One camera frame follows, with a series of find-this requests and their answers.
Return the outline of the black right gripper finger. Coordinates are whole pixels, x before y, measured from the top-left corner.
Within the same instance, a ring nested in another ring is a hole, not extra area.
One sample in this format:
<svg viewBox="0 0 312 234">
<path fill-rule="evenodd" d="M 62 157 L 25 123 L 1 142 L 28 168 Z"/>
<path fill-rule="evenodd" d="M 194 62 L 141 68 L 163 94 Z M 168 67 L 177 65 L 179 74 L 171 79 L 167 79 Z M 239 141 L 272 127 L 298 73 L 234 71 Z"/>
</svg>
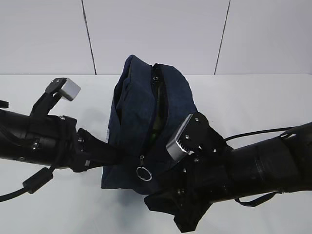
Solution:
<svg viewBox="0 0 312 234">
<path fill-rule="evenodd" d="M 164 189 L 144 198 L 150 211 L 176 215 L 181 212 L 182 188 Z"/>
<path fill-rule="evenodd" d="M 212 206 L 212 203 L 181 204 L 175 214 L 174 222 L 181 232 L 193 232 L 199 221 Z"/>
</svg>

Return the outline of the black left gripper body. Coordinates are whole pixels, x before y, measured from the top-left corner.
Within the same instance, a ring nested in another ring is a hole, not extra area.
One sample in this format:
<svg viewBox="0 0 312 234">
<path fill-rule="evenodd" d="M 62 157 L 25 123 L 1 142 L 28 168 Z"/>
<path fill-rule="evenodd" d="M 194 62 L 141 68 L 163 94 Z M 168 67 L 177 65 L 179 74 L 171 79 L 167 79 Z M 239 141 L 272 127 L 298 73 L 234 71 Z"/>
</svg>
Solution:
<svg viewBox="0 0 312 234">
<path fill-rule="evenodd" d="M 85 172 L 91 161 L 79 146 L 77 120 L 71 117 L 46 116 L 31 119 L 25 139 L 31 141 L 24 150 L 24 162 L 48 166 L 50 170 L 69 168 Z"/>
</svg>

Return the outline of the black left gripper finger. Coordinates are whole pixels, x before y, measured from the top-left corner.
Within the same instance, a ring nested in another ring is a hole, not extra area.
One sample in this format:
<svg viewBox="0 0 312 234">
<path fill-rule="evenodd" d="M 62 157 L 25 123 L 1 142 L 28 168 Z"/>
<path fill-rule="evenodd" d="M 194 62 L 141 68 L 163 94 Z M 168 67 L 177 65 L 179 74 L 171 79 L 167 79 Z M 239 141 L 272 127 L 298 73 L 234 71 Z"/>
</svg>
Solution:
<svg viewBox="0 0 312 234">
<path fill-rule="evenodd" d="M 78 130 L 78 147 L 77 164 L 80 168 L 117 166 L 122 163 L 124 157 L 122 151 L 97 139 L 82 128 Z"/>
</svg>

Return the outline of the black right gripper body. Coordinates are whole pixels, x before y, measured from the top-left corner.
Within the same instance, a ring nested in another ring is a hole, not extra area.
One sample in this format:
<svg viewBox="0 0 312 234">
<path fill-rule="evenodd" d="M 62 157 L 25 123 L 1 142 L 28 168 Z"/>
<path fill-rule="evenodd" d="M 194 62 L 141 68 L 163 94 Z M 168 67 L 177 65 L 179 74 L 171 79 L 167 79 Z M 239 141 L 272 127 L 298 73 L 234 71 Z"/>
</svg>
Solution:
<svg viewBox="0 0 312 234">
<path fill-rule="evenodd" d="M 201 209 L 234 199 L 232 151 L 192 153 L 171 164 L 168 171 L 168 207 Z"/>
</svg>

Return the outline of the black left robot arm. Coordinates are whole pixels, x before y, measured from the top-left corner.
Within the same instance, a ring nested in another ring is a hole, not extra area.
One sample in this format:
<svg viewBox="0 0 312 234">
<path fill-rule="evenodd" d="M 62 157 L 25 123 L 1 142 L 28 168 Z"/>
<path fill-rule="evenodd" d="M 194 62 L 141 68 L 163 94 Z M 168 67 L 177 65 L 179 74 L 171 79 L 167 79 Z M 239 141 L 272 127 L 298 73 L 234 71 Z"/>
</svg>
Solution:
<svg viewBox="0 0 312 234">
<path fill-rule="evenodd" d="M 46 115 L 39 119 L 7 111 L 0 102 L 0 157 L 25 163 L 70 168 L 76 173 L 122 162 L 124 152 L 88 131 L 76 128 L 68 116 Z"/>
</svg>

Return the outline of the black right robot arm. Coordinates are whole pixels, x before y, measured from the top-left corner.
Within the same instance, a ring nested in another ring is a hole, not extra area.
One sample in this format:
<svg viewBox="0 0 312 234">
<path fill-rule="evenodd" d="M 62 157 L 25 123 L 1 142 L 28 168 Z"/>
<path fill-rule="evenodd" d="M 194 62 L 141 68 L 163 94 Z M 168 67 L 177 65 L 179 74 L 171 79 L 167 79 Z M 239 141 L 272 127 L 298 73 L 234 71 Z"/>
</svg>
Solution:
<svg viewBox="0 0 312 234">
<path fill-rule="evenodd" d="M 150 211 L 170 214 L 182 233 L 194 231 L 217 202 L 255 195 L 256 207 L 276 194 L 312 188 L 312 125 L 234 149 L 216 132 L 165 172 L 162 189 L 145 197 Z"/>
</svg>

